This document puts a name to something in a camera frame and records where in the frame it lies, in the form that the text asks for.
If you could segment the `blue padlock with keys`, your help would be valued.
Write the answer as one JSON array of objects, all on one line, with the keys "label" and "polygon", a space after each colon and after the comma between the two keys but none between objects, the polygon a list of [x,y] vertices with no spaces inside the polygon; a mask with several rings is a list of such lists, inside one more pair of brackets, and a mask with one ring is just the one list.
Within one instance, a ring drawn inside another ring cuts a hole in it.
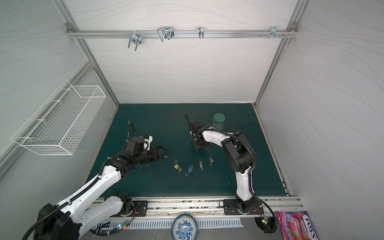
[{"label": "blue padlock with keys", "polygon": [[193,169],[194,169],[194,166],[193,165],[189,165],[189,167],[187,168],[187,171],[185,172],[185,176],[189,176],[192,172],[193,172]]}]

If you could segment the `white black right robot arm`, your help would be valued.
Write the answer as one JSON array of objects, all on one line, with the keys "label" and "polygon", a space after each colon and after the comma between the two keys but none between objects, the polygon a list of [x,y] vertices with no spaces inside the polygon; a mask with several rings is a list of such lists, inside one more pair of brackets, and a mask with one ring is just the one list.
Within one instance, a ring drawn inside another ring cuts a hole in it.
[{"label": "white black right robot arm", "polygon": [[252,173],[256,164],[256,154],[245,135],[238,131],[228,133],[211,126],[201,126],[198,121],[188,122],[194,149],[217,145],[224,151],[231,169],[236,175],[236,206],[240,213],[247,214],[257,202],[253,189]]}]

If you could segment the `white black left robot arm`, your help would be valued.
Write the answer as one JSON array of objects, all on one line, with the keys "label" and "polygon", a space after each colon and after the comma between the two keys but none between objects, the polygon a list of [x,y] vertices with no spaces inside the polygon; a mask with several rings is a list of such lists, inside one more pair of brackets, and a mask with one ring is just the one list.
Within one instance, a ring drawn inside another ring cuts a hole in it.
[{"label": "white black left robot arm", "polygon": [[109,197],[97,207],[90,206],[137,165],[148,165],[167,154],[167,149],[152,147],[151,142],[149,135],[128,139],[125,147],[107,158],[99,172],[75,193],[56,205],[45,205],[23,238],[33,234],[35,240],[78,240],[106,218],[121,212],[129,214],[131,197],[125,193]]}]

